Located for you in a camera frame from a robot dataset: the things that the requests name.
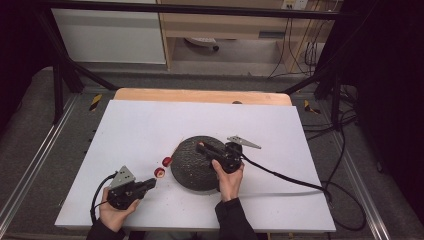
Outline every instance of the gray floor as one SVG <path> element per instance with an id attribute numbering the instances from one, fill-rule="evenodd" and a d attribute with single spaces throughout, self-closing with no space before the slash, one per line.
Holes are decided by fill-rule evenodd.
<path id="1" fill-rule="evenodd" d="M 181 40 L 177 42 L 175 68 L 171 71 L 156 68 L 122 73 L 119 69 L 114 69 L 99 75 L 125 87 L 264 92 L 286 89 L 305 77 L 303 74 L 274 79 L 261 77 L 268 76 L 276 66 L 279 56 L 275 54 L 275 45 L 271 42 L 237 41 L 220 42 L 218 56 L 217 53 L 210 53 L 209 49 L 190 46 Z M 221 64 L 222 59 L 231 61 L 227 60 L 225 64 Z M 111 99 L 114 94 L 97 88 L 96 84 L 88 80 L 86 83 L 89 86 L 87 91 L 77 96 L 78 100 L 72 114 L 14 215 L 4 239 L 16 239 L 17 236 L 27 237 L 27 239 L 65 239 L 64 236 L 86 234 L 86 231 L 70 231 L 54 226 L 60 211 L 59 204 L 66 198 L 84 159 L 84 151 L 89 148 L 89 139 L 95 134 L 93 130 L 97 128 L 101 120 L 108 99 Z M 3 172 L 2 181 L 0 181 L 1 206 L 6 204 L 52 126 L 54 107 L 52 87 L 52 76 L 49 71 L 40 72 L 35 76 L 23 99 L 22 107 L 13 116 L 1 136 L 0 167 L 9 170 Z M 323 114 L 304 111 L 304 100 L 309 100 L 313 108 L 329 106 L 327 101 L 314 100 L 311 94 L 314 87 L 312 84 L 291 96 L 293 104 L 298 107 L 302 124 L 327 123 Z M 96 111 L 90 112 L 88 108 L 97 92 L 103 93 L 103 98 Z M 345 132 L 347 149 L 366 183 L 391 238 L 424 239 L 422 224 L 406 203 L 393 179 L 390 175 L 376 171 L 375 158 L 360 125 L 351 124 L 345 128 Z M 333 135 L 327 134 L 310 140 L 309 146 L 319 177 L 322 180 L 327 179 L 339 156 L 339 149 Z M 343 165 L 337 171 L 334 181 L 353 193 L 352 184 Z M 361 220 L 358 208 L 344 194 L 335 189 L 332 189 L 332 192 L 334 194 L 334 209 L 331 210 L 333 216 L 349 226 L 357 226 Z M 332 234 L 332 238 L 374 239 L 374 236 L 368 226 L 359 232 L 344 230 L 337 226 L 337 232 Z M 288 233 L 279 233 L 272 234 L 272 239 L 327 239 L 327 236 L 297 233 L 294 234 L 294 238 L 291 238 Z"/>

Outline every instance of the white table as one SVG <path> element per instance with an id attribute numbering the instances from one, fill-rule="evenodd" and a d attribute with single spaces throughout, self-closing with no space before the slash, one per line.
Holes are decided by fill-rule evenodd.
<path id="1" fill-rule="evenodd" d="M 238 135 L 262 146 L 261 150 L 244 148 L 251 160 L 291 178 L 320 184 L 295 107 L 159 100 L 109 102 L 56 226 L 91 227 L 91 200 L 106 176 L 126 165 L 136 181 L 152 178 L 181 139 L 198 135 L 222 142 Z M 214 212 L 219 193 L 185 189 L 166 170 L 124 226 L 131 230 L 219 228 Z M 335 231 L 323 193 L 248 163 L 239 196 L 257 232 Z"/>

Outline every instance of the black sleeve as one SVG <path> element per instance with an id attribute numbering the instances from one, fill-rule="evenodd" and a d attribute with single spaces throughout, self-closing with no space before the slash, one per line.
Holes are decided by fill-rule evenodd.
<path id="1" fill-rule="evenodd" d="M 246 219 L 239 198 L 218 203 L 215 212 L 220 226 L 219 240 L 258 239 Z"/>
<path id="2" fill-rule="evenodd" d="M 122 240 L 124 237 L 125 233 L 122 229 L 114 232 L 97 219 L 88 232 L 87 240 Z"/>

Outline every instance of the silver metal piece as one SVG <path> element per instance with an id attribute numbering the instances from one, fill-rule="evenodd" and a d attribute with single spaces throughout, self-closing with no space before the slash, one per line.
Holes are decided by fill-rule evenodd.
<path id="1" fill-rule="evenodd" d="M 330 111 L 326 104 L 320 103 L 320 108 L 323 110 L 322 112 L 324 113 L 326 120 L 330 121 Z M 339 151 L 341 151 L 343 143 L 341 133 L 333 131 L 333 136 Z M 389 232 L 387 231 L 386 226 L 381 219 L 380 214 L 378 213 L 377 207 L 375 206 L 374 201 L 372 200 L 372 197 L 368 192 L 368 189 L 362 180 L 362 177 L 359 174 L 348 149 L 345 149 L 343 166 L 346 169 L 346 173 L 349 177 L 353 189 L 355 190 L 358 200 L 364 207 L 365 213 L 367 214 L 368 225 L 374 235 L 374 238 L 377 240 L 390 239 Z"/>
<path id="2" fill-rule="evenodd" d="M 259 145 L 256 145 L 252 142 L 247 141 L 246 139 L 243 139 L 239 136 L 233 136 L 233 137 L 228 137 L 227 140 L 243 145 L 243 146 L 248 146 L 248 147 L 253 147 L 253 148 L 257 148 L 257 149 L 261 149 L 262 147 Z"/>
<path id="3" fill-rule="evenodd" d="M 118 174 L 116 174 L 115 178 L 113 178 L 109 187 L 113 190 L 117 187 L 133 182 L 134 180 L 135 177 L 130 170 L 126 166 L 122 166 L 121 170 L 119 170 Z"/>
<path id="4" fill-rule="evenodd" d="M 35 177 L 43 166 L 44 161 L 50 153 L 56 139 L 58 138 L 60 132 L 63 129 L 63 126 L 68 121 L 69 116 L 74 109 L 75 103 L 79 99 L 79 94 L 72 95 L 65 104 L 64 112 L 62 117 L 59 119 L 59 122 L 56 125 L 53 125 L 29 164 L 27 170 L 19 181 L 13 193 L 10 195 L 6 204 L 3 206 L 3 209 L 0 212 L 0 239 L 3 238 L 6 233 L 7 228 L 12 222 L 13 217 L 19 209 L 22 201 L 24 200 L 26 194 L 28 193 L 32 183 L 34 182 Z"/>

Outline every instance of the background wall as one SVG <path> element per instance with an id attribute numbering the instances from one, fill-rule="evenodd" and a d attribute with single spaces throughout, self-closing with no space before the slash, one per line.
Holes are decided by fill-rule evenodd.
<path id="1" fill-rule="evenodd" d="M 155 0 L 104 1 L 155 3 Z M 74 61 L 165 64 L 157 13 L 52 10 Z"/>

